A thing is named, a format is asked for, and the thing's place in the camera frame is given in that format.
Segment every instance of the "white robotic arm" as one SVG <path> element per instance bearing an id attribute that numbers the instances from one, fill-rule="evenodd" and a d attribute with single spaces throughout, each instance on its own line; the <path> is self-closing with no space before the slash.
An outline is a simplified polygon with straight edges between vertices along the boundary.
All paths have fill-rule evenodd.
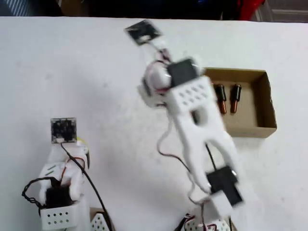
<path id="1" fill-rule="evenodd" d="M 161 54 L 161 60 L 147 67 L 138 89 L 149 107 L 165 106 L 174 121 L 188 170 L 206 193 L 197 203 L 201 205 L 202 216 L 200 208 L 195 215 L 203 223 L 229 216 L 232 208 L 243 201 L 237 188 L 237 151 L 225 130 L 211 80 L 203 76 L 193 58 L 172 62 L 166 49 L 155 46 L 153 39 L 160 33 L 150 22 L 142 21 L 127 31 L 138 45 L 148 43 Z M 225 162 L 224 167 L 214 172 L 207 172 L 202 162 L 208 143 L 220 151 Z"/>

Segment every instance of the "black wire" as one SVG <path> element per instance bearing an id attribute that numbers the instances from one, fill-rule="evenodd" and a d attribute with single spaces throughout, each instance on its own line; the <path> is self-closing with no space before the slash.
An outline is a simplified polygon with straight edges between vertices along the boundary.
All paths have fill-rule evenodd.
<path id="1" fill-rule="evenodd" d="M 229 217 L 229 226 L 230 226 L 230 231 L 232 231 L 232 221 L 231 221 L 231 217 Z"/>
<path id="2" fill-rule="evenodd" d="M 210 155 L 210 158 L 211 158 L 211 161 L 212 161 L 212 164 L 213 164 L 214 170 L 216 171 L 216 170 L 217 170 L 217 168 L 216 168 L 216 165 L 215 165 L 215 162 L 214 162 L 214 158 L 213 158 L 213 156 L 212 156 L 212 153 L 211 153 L 211 151 L 210 151 L 210 149 L 209 149 L 209 147 L 208 147 L 207 143 L 205 144 L 205 146 L 206 146 L 206 149 L 207 149 L 208 154 Z"/>
<path id="3" fill-rule="evenodd" d="M 46 205 L 41 205 L 40 202 L 38 202 L 34 197 L 28 197 L 26 195 L 27 190 L 30 188 L 31 184 L 38 182 L 40 180 L 50 180 L 52 186 L 60 185 L 60 182 L 55 177 L 43 177 L 43 178 L 36 178 L 34 180 L 31 180 L 25 187 L 21 195 L 30 203 L 35 204 L 39 209 L 38 213 L 40 215 L 40 210 L 44 209 Z"/>
<path id="4" fill-rule="evenodd" d="M 107 226 L 109 228 L 109 230 L 111 231 L 112 230 L 112 225 L 111 225 L 111 219 L 110 219 L 110 216 L 107 212 L 107 209 L 105 208 L 105 205 L 101 199 L 101 196 L 100 194 L 98 193 L 95 185 L 93 184 L 91 178 L 89 177 L 89 175 L 87 174 L 87 172 L 83 169 L 83 167 L 81 166 L 81 164 L 63 147 L 62 143 L 60 143 L 61 147 L 64 149 L 64 151 L 66 152 L 66 154 L 68 155 L 68 157 L 75 162 L 75 164 L 81 169 L 82 173 L 86 176 L 86 178 L 88 179 L 89 183 L 91 184 L 92 188 L 94 189 L 96 195 L 97 195 L 97 198 L 99 199 L 100 203 L 101 203 L 101 206 L 104 210 L 103 212 L 103 216 L 106 220 L 106 223 L 107 223 Z"/>

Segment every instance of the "circuit board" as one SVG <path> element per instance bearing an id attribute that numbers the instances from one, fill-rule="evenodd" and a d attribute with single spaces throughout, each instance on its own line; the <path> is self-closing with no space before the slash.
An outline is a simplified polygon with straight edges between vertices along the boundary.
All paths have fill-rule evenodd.
<path id="1" fill-rule="evenodd" d="M 143 20 L 125 30 L 139 46 L 162 35 L 149 20 Z"/>
<path id="2" fill-rule="evenodd" d="M 76 118 L 51 119 L 51 142 L 58 143 L 57 139 L 64 139 L 64 142 L 77 142 Z"/>

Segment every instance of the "white tabletop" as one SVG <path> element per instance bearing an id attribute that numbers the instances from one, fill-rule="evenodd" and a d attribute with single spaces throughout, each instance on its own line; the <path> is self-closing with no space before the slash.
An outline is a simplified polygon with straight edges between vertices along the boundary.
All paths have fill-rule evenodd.
<path id="1" fill-rule="evenodd" d="M 40 230 L 38 210 L 21 192 L 47 160 L 52 117 L 77 118 L 77 134 L 90 146 L 89 173 L 118 231 L 171 231 L 192 207 L 185 169 L 155 150 L 166 114 L 137 93 L 145 60 L 123 29 L 138 21 L 0 18 L 3 230 Z M 243 231 L 305 230 L 308 24 L 153 22 L 175 59 L 198 55 L 203 66 L 267 71 L 278 129 L 267 139 L 234 139 L 254 193 L 232 219 Z M 175 132 L 164 148 L 181 156 Z"/>

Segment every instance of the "cardboard box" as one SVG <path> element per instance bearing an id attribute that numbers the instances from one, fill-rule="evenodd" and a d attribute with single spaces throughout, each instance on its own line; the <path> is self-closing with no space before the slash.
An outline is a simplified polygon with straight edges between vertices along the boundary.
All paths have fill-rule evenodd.
<path id="1" fill-rule="evenodd" d="M 266 71 L 206 68 L 205 75 L 213 84 L 223 84 L 226 92 L 227 113 L 223 115 L 227 132 L 233 137 L 266 138 L 277 129 L 275 111 L 270 95 Z M 237 83 L 242 86 L 237 112 L 230 112 L 230 91 Z"/>

